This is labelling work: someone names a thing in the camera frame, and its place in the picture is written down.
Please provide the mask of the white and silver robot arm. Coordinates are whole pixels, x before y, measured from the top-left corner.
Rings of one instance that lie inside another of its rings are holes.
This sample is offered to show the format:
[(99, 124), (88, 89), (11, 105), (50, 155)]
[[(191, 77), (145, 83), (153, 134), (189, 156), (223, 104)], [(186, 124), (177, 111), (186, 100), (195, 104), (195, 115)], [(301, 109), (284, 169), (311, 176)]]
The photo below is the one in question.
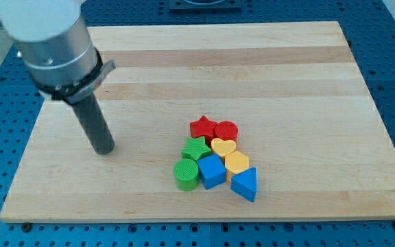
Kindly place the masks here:
[(0, 0), (0, 21), (13, 38), (38, 90), (76, 104), (115, 69), (88, 33), (84, 0)]

